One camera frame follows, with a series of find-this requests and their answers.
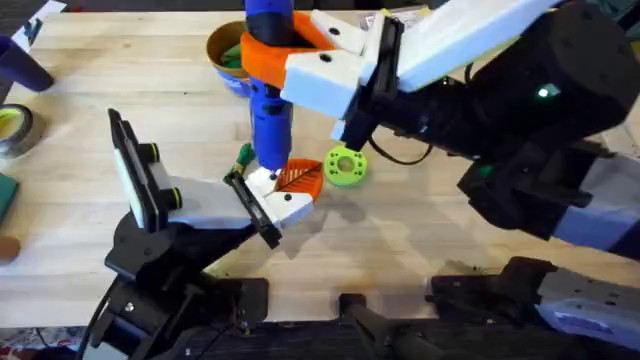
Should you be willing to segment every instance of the screw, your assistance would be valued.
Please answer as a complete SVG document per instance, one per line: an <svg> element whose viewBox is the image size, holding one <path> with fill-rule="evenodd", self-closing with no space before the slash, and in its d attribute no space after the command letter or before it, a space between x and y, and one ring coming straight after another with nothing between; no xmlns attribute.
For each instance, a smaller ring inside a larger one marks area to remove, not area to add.
<svg viewBox="0 0 640 360"><path fill-rule="evenodd" d="M333 60L329 54L320 54L320 60L324 62L331 62Z"/></svg>

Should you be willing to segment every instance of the black cable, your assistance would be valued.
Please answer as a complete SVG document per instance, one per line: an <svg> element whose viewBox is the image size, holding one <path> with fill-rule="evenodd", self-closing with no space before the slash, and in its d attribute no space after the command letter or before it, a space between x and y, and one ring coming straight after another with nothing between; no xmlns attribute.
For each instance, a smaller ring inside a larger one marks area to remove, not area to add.
<svg viewBox="0 0 640 360"><path fill-rule="evenodd" d="M425 153L417 160L413 160L413 161L402 161L402 160L398 160L396 158L394 158L391 154L389 154L388 152L386 152L384 149L382 149L380 147L380 145L378 145L376 143L375 140L373 140L373 136L371 136L369 138L369 145L371 145L371 147L373 148L373 150L375 150L378 154L380 154L382 157L384 157L385 159L394 162L396 164L399 165L416 165L418 163L420 163L422 160L424 160L427 156L429 156L429 154L431 154L431 152L433 151L433 145L429 144L427 146L427 151L425 151Z"/></svg>
<svg viewBox="0 0 640 360"><path fill-rule="evenodd" d="M111 283L111 285L109 285L109 288L107 289L107 292L104 293L104 296L102 297L102 299L100 299L100 302L96 307L96 311L93 312L93 315L91 316L91 320L89 320L89 324L87 325L87 328L84 330L84 334L82 334L82 340L80 341L80 346L78 347L78 351L76 352L76 360L82 360L84 358L84 352L87 350L87 344L89 343L89 336L91 334L91 330L93 330L93 327L95 326L96 321L98 320L98 316L100 316L100 314L102 313L102 310L104 309L104 306L107 303L109 296L111 296L111 292L113 291L113 288L116 285L116 281L118 281L117 276L115 279L113 279L113 282Z"/></svg>
<svg viewBox="0 0 640 360"><path fill-rule="evenodd" d="M229 329L231 328L231 325L227 326L226 328L220 330L218 332L218 334L211 339L211 341L209 341L209 344L207 346L205 346L204 349L202 349L202 351L200 352L200 355L198 355L198 357L195 360L200 360L202 359L202 357L204 356L204 354L206 354L209 350L211 350L211 347L216 343L216 341L218 341L218 339L224 335L224 333L226 333Z"/></svg>
<svg viewBox="0 0 640 360"><path fill-rule="evenodd" d="M36 335L38 335L38 337L40 338L42 345L44 345L44 347L46 348L50 348L51 346L49 346L49 344L47 344L47 342L44 340L44 336L42 336L42 333L40 332L40 328L33 328L33 329L36 331Z"/></svg>
<svg viewBox="0 0 640 360"><path fill-rule="evenodd" d="M469 86L471 83L471 69L473 69L473 63L469 63L469 65L464 68L464 84L466 86Z"/></svg>

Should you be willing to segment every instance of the blue cylinder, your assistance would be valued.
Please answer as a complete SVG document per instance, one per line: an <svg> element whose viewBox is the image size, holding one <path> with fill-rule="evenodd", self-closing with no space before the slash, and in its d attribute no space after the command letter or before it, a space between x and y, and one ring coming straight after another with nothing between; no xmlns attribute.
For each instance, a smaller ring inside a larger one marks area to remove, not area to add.
<svg viewBox="0 0 640 360"><path fill-rule="evenodd" d="M275 171L281 169L291 152L291 121L293 106L280 99L279 92L259 80L249 78L251 97L251 136L260 166Z"/></svg>
<svg viewBox="0 0 640 360"><path fill-rule="evenodd" d="M7 36L0 36L0 76L36 92L53 85L51 75Z"/></svg>
<svg viewBox="0 0 640 360"><path fill-rule="evenodd" d="M293 0L245 0L247 29L269 46L290 46L295 41ZM249 77L251 134L260 166L283 168L291 152L292 105L280 98L280 89Z"/></svg>

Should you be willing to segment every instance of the black bracket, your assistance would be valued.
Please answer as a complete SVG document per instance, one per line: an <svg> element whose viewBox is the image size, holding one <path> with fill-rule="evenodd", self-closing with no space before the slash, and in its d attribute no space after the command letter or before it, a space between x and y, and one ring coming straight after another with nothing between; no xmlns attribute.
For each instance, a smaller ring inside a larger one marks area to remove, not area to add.
<svg viewBox="0 0 640 360"><path fill-rule="evenodd" d="M225 176L224 180L233 188L236 195L238 195L238 199L240 199L244 208L249 212L251 222L255 226L256 231L260 236L262 236L264 241L267 242L269 248L275 249L278 247L278 245L280 245L279 240L282 238L282 234L280 233L280 230L273 225L271 220L269 220L269 216L262 206L260 206L260 203L253 193L251 193L251 190L247 187L242 175L236 171L232 171Z"/></svg>
<svg viewBox="0 0 640 360"><path fill-rule="evenodd" d="M353 108L345 116L341 140L348 149L354 151L362 149L381 122L381 119L375 116L380 112L378 108L390 106L398 94L396 72L403 31L404 24L400 20L385 18L380 38L378 65L369 84L356 95Z"/></svg>

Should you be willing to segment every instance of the wooden table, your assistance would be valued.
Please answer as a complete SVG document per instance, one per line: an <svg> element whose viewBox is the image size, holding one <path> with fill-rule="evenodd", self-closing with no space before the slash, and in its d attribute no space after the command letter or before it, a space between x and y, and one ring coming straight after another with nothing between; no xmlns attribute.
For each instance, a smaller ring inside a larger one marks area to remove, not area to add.
<svg viewBox="0 0 640 360"><path fill-rule="evenodd" d="M355 13L340 13L357 23ZM7 103L48 122L28 155L1 164L21 183L1 233L22 240L0 268L0 327L86 324L114 273L103 265L128 210L112 161L108 107L142 141L155 141L174 175L217 180L250 138L247 100L232 95L205 55L207 36L242 13L60 14L47 19L32 54L57 79L43 94L14 86ZM333 121L296 108L294 156L322 159ZM398 157L425 145L376 137ZM498 272L516 255L640 286L640 265L545 242L487 224L456 183L468 167L435 151L402 167L366 148L371 172L351 189L325 185L316 211L270 251L255 238L225 260L230 276L271 284L269 320L330 319L341 292L362 292L388 316L432 316L424 285L435 274L477 266Z"/></svg>

